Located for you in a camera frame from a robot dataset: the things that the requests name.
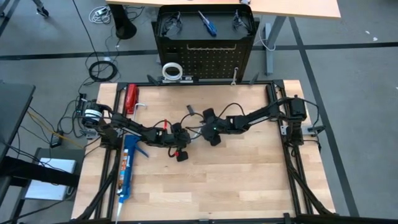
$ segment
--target red tool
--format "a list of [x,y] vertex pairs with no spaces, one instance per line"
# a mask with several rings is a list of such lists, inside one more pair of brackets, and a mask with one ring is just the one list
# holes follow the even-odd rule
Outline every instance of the red tool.
[[129,84],[126,95],[126,104],[124,105],[127,114],[134,113],[134,106],[138,102],[138,86],[136,84]]

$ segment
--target roll of tape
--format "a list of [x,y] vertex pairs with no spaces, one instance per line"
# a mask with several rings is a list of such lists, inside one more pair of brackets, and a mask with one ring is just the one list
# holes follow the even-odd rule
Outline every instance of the roll of tape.
[[[168,69],[168,68],[178,69],[178,74],[177,75],[169,75],[166,72],[166,69]],[[182,77],[182,67],[181,67],[181,65],[179,65],[175,62],[169,62],[163,66],[162,74],[163,74],[163,77],[167,80],[172,80],[172,81],[179,80]]]

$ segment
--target wooden tabletop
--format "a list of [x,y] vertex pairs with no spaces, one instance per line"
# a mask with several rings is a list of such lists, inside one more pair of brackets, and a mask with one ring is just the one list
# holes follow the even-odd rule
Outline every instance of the wooden tabletop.
[[[298,80],[285,81],[285,90],[287,96],[303,97]],[[113,106],[115,92],[116,84],[101,84],[98,102]],[[247,114],[267,104],[264,85],[147,86],[140,87],[139,101],[147,105],[136,114],[136,121],[144,126],[153,126],[164,118],[179,122],[188,113],[187,105],[199,113],[214,108],[219,114],[227,104],[237,102]],[[240,113],[237,106],[231,106],[225,115]],[[199,120],[189,116],[183,126],[197,126]],[[221,139],[216,147],[203,138],[194,140],[185,149],[189,159],[184,162],[169,158],[167,149],[140,143],[150,158],[136,154],[132,195],[125,201],[119,220],[279,218],[285,212],[294,216],[277,123],[262,122],[244,134],[225,134]],[[308,186],[326,208],[334,211],[317,145],[305,142],[300,152]],[[83,163],[72,218],[84,211],[98,189],[104,153],[99,148]]]
[[[106,0],[108,4],[160,7],[168,4],[239,4],[239,0]],[[255,14],[339,19],[337,0],[251,0]]]

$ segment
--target black pegboard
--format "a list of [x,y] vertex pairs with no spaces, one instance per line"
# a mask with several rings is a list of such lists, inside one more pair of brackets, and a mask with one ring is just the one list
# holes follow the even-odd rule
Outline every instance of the black pegboard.
[[[203,25],[200,10],[217,27],[217,37],[212,37]],[[251,32],[234,30],[234,12],[239,10],[242,20]],[[183,27],[162,35],[164,20],[176,12],[181,13]],[[231,5],[181,5],[162,6],[157,22],[152,23],[162,65],[176,62],[183,67],[183,75],[196,78],[233,78],[238,67],[237,81],[241,81],[256,34],[250,7]]]

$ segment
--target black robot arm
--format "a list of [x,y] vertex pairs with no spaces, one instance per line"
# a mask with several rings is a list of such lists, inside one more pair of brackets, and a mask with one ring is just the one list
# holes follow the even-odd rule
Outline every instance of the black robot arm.
[[[286,114],[279,110],[279,106],[282,105],[287,105]],[[252,125],[268,119],[282,119],[288,122],[287,137],[289,141],[292,144],[302,145],[301,122],[307,118],[307,112],[304,100],[295,96],[274,101],[247,115],[227,116],[225,119],[221,119],[210,108],[203,112],[203,117],[205,125],[201,127],[201,133],[212,146],[221,142],[220,134],[242,134]]]
[[[111,118],[104,118],[103,113],[108,111],[112,114]],[[83,125],[86,128],[95,129],[101,136],[101,143],[105,146],[117,147],[119,141],[119,133],[115,129],[122,129],[125,132],[140,137],[140,140],[149,146],[155,147],[175,147],[177,148],[177,160],[184,161],[188,159],[188,154],[182,152],[187,144],[191,142],[190,135],[186,129],[181,127],[180,123],[171,125],[171,133],[167,129],[157,127],[145,127],[121,113],[114,112],[110,107],[97,103],[92,103],[84,113]]]

